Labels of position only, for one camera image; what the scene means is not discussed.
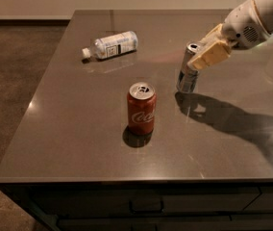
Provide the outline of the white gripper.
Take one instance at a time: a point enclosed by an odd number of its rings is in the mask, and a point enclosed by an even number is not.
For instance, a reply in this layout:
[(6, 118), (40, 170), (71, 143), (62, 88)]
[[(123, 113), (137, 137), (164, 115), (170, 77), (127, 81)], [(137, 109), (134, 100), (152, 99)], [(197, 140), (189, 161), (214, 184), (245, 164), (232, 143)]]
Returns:
[(187, 65), (195, 70), (227, 60), (232, 52), (223, 36), (238, 50), (251, 49), (269, 39), (254, 0), (247, 0), (234, 8), (223, 24), (216, 25), (202, 39), (204, 44), (188, 61)]

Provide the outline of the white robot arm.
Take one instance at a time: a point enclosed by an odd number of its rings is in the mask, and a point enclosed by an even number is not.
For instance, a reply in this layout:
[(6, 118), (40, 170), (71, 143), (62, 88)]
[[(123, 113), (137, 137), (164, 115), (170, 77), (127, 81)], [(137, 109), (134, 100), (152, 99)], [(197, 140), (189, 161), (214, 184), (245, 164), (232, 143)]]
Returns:
[(273, 0), (247, 0), (234, 8), (201, 40), (187, 65), (201, 70), (228, 59), (233, 49), (247, 50), (273, 35)]

